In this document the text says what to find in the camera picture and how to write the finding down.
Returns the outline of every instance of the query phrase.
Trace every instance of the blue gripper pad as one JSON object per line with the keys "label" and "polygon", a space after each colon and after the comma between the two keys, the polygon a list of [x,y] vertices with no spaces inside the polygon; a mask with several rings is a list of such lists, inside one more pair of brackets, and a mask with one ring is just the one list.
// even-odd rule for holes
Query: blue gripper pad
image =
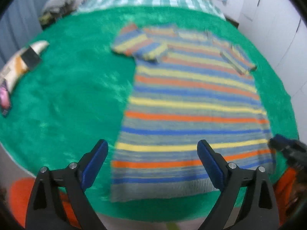
{"label": "blue gripper pad", "polygon": [[207,171],[213,186],[220,191],[224,189],[224,173],[212,155],[216,154],[211,147],[207,147],[202,140],[197,144],[197,154]]}
{"label": "blue gripper pad", "polygon": [[107,141],[99,141],[93,150],[95,149],[96,151],[94,152],[92,159],[89,161],[88,165],[84,168],[82,172],[81,188],[83,191],[93,185],[100,171],[100,168],[102,167],[102,164],[104,163],[106,156],[108,155],[109,146]]}

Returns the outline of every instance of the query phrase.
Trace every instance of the green object on floor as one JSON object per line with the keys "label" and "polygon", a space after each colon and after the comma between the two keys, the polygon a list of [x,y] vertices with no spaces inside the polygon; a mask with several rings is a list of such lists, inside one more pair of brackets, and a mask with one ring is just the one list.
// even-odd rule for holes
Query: green object on floor
{"label": "green object on floor", "polygon": [[[0,117],[0,141],[9,154],[32,173],[42,166],[64,168],[78,161],[97,140],[108,141],[109,155],[86,195],[97,212],[143,221],[190,220],[208,215],[219,192],[174,199],[109,201],[110,162],[128,96],[133,86],[133,58],[111,53],[110,44],[129,22],[139,27],[175,23],[178,27],[210,30],[239,44],[257,64],[253,73],[274,134],[297,138],[290,96],[254,45],[230,23],[174,7],[123,7],[68,16],[36,40],[50,43],[43,62],[19,82],[12,110]],[[277,155],[277,181],[285,171]],[[244,190],[237,198],[242,203]]]}

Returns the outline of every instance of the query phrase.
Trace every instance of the fuzzy green fabric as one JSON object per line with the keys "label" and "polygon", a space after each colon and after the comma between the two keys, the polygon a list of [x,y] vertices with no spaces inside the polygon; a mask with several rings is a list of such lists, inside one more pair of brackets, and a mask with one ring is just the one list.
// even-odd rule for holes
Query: fuzzy green fabric
{"label": "fuzzy green fabric", "polygon": [[[66,167],[106,139],[109,155],[92,188],[86,191],[97,212],[144,221],[188,220],[208,215],[219,192],[174,199],[109,201],[110,162],[123,112],[133,87],[133,58],[115,55],[110,44],[129,22],[139,27],[175,23],[178,27],[210,30],[239,44],[257,64],[253,73],[274,134],[297,138],[290,97],[280,79],[254,45],[230,23],[203,12],[174,7],[122,7],[69,16],[36,40],[50,46],[43,62],[21,79],[12,95],[13,108],[0,117],[0,141],[12,157],[36,174],[40,167]],[[277,155],[279,179],[286,168]],[[244,191],[236,205],[242,203]]]}

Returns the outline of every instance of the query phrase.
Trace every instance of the striped sweater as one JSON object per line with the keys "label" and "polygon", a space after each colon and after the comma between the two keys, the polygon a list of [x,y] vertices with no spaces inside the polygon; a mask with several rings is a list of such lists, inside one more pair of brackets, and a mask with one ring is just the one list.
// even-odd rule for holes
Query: striped sweater
{"label": "striped sweater", "polygon": [[228,162],[273,172],[271,130],[239,46],[174,25],[122,29],[113,51],[136,73],[112,161],[112,201],[215,190],[196,152],[206,139]]}

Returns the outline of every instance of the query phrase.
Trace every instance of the person's leg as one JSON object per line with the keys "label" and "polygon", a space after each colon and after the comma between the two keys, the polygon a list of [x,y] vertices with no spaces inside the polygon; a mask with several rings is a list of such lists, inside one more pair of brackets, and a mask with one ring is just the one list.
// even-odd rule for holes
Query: person's leg
{"label": "person's leg", "polygon": [[[8,204],[10,210],[16,220],[19,222],[19,224],[23,227],[25,227],[26,224],[27,207],[34,181],[34,178],[20,179],[13,183],[8,193]],[[80,228],[80,225],[73,212],[72,206],[69,203],[67,195],[65,193],[60,192],[60,196],[70,224]]]}

